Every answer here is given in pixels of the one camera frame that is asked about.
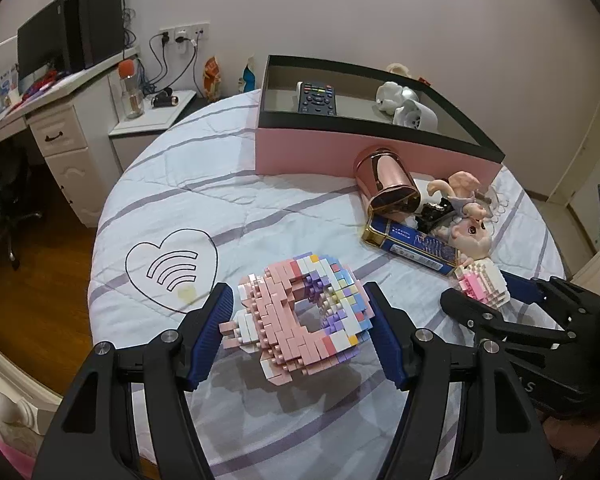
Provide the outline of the white pink brick model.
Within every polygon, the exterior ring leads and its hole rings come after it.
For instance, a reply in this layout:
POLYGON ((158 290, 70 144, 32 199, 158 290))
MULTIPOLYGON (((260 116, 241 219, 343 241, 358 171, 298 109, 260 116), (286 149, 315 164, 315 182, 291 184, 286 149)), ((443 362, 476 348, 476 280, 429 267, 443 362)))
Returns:
POLYGON ((455 277, 460 291, 494 310, 500 310, 511 299, 505 278, 490 258, 459 266, 455 277))

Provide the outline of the pink pig doll figurine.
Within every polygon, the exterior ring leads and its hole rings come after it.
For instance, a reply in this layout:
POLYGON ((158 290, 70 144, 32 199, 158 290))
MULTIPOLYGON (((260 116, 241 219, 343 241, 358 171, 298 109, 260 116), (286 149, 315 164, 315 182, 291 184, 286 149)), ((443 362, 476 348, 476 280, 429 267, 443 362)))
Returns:
POLYGON ((461 266, 490 256, 492 236, 486 228, 483 206, 471 203, 463 208, 463 214, 449 225, 449 244, 458 252, 461 266))

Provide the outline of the blue gold cigarette box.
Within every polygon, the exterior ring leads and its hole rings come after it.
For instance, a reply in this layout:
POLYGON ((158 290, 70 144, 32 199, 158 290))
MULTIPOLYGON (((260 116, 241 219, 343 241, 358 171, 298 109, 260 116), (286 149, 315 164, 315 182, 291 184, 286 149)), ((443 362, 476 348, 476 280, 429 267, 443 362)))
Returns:
POLYGON ((444 240, 379 214, 367 220, 362 240, 442 275, 451 274, 457 267, 456 249, 444 240))

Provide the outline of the black flower hair clip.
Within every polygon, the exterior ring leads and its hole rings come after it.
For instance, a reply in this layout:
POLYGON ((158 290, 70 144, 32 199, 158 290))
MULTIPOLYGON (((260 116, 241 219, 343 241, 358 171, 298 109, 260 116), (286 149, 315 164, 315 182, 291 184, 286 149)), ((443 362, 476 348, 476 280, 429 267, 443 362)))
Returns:
POLYGON ((446 198, 442 198, 439 203, 424 203, 415 220, 419 232, 430 233, 441 223, 452 220, 455 216, 452 204, 446 198))

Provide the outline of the rose gold metal cup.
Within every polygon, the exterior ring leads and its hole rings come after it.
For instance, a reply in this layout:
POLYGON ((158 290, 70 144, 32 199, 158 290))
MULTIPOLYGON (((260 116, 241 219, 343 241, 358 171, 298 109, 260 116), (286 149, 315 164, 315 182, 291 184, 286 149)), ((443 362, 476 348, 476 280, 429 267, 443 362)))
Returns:
POLYGON ((354 177, 366 214, 414 214, 420 205, 420 192, 391 148, 376 146, 358 154, 354 177))

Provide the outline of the pink donut brick model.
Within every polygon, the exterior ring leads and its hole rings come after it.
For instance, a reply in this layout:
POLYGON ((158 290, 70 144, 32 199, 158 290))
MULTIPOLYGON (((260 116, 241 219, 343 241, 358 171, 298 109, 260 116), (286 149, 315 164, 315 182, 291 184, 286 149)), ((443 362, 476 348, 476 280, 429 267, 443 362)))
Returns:
POLYGON ((350 361, 370 339, 375 311, 360 280, 335 257, 307 252, 244 276, 222 347, 259 357, 273 385, 350 361))

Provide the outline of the black tv remote control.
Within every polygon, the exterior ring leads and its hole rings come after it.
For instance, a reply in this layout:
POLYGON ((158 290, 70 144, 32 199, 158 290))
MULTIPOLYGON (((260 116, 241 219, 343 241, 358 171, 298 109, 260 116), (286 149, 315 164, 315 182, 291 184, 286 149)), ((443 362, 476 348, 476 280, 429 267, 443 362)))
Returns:
POLYGON ((336 93, 330 84, 299 81, 297 84, 297 112, 301 115, 335 117, 337 115, 336 93))

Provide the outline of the pink winged doll figurine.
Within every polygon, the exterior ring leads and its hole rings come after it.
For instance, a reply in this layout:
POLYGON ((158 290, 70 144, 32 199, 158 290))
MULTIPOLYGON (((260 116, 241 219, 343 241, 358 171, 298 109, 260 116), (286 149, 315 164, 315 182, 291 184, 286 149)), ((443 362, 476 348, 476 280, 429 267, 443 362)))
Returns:
POLYGON ((457 171, 446 180, 436 179, 427 184, 429 196, 440 193, 454 208, 461 212, 465 206, 476 201, 476 192, 480 188, 480 181, 467 171, 457 171))

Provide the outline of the pink bed sheet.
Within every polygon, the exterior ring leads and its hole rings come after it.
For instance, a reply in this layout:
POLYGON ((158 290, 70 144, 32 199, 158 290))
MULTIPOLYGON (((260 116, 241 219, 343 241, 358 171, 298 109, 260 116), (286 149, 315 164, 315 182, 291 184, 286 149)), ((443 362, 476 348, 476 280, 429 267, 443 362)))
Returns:
POLYGON ((0 433, 0 451, 23 479, 32 476, 34 458, 9 445, 0 433))

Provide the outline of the white plush toy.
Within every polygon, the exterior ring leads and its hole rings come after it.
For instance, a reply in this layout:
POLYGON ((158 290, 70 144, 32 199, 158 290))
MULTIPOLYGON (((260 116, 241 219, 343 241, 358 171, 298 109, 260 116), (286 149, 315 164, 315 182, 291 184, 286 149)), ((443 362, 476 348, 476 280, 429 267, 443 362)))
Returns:
POLYGON ((407 77, 407 78, 411 77, 410 70, 402 63, 390 63, 386 67, 386 71, 388 73, 399 75, 401 77, 407 77))

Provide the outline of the low white black cabinet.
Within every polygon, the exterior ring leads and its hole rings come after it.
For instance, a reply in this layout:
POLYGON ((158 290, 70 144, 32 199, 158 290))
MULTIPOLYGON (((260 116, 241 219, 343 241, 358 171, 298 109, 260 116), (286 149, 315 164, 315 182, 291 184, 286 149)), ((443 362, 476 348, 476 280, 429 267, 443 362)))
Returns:
POLYGON ((123 119, 111 130, 109 140, 122 170, 128 168, 158 136, 209 104, 194 90, 176 90, 172 96, 178 102, 165 107, 153 107, 151 99, 144 99, 142 116, 123 119))

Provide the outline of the blue white snack bag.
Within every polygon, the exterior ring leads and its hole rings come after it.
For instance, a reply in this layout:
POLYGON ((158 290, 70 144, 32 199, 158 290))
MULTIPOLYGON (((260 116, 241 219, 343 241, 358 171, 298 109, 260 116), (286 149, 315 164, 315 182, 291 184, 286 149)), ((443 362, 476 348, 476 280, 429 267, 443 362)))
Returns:
POLYGON ((250 56, 242 70, 242 76, 238 79, 238 91, 246 93, 253 91, 255 88, 257 88, 257 77, 254 73, 254 57, 250 56))

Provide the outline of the red-cap glass bottle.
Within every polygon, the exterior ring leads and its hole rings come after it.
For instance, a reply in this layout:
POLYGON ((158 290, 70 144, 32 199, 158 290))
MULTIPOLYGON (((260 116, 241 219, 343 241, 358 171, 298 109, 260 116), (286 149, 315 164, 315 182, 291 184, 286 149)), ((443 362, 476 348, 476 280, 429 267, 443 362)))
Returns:
POLYGON ((140 90, 135 62, 126 58, 118 65, 121 84, 121 102, 125 117, 135 119, 144 114, 144 97, 140 90))

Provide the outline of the black computer monitor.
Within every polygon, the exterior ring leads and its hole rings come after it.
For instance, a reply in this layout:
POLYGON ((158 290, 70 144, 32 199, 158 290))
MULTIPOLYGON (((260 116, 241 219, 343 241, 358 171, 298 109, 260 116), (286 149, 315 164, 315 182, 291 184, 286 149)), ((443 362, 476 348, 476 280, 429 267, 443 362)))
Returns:
POLYGON ((20 80, 45 65, 60 72, 68 70, 64 6, 65 0, 54 0, 18 28, 17 53, 20 80))

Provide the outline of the wall power socket strip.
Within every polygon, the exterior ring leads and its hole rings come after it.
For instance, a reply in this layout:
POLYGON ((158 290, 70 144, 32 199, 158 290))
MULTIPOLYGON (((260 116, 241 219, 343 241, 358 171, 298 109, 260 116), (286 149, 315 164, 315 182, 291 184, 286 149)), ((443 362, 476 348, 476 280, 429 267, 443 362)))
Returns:
POLYGON ((210 32, 209 22, 199 22, 189 25, 161 27, 158 31, 160 36, 168 38, 169 42, 180 42, 183 40, 200 41, 207 39, 210 32))

